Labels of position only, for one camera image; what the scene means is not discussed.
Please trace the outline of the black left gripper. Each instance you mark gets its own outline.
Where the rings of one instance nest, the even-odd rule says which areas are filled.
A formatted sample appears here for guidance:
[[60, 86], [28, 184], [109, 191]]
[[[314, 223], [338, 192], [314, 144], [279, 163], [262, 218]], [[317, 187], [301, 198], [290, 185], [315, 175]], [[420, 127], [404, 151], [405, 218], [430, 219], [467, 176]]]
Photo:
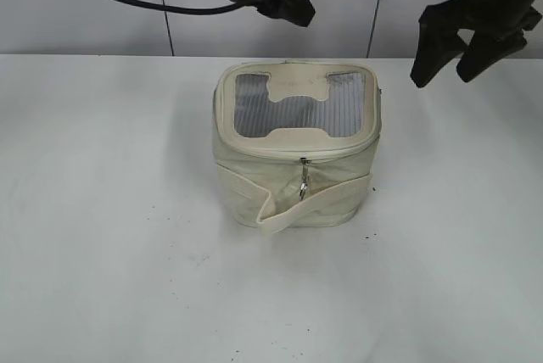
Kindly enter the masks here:
[[258, 0], [255, 7], [267, 18], [300, 27], [308, 27], [316, 13], [310, 0]]

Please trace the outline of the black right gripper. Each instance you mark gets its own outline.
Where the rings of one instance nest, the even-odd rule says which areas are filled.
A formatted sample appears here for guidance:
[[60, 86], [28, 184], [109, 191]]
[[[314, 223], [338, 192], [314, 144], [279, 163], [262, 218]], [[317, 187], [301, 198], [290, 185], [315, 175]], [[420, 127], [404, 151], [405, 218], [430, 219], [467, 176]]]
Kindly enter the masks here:
[[[419, 88], [427, 86], [462, 53], [456, 72], [463, 81], [472, 81], [528, 44], [521, 25], [504, 26], [499, 21], [470, 12], [456, 0], [428, 5], [418, 23], [419, 38], [411, 79]], [[473, 31], [469, 45], [458, 35], [460, 29]]]

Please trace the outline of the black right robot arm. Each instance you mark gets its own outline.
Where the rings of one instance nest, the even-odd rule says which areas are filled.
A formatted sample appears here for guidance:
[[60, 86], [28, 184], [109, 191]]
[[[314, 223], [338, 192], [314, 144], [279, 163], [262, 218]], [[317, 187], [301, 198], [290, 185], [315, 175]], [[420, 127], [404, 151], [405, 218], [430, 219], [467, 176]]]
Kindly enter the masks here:
[[454, 58], [466, 83], [527, 45], [526, 31], [542, 20], [535, 0], [447, 0], [428, 5], [419, 18], [411, 79], [419, 88]]

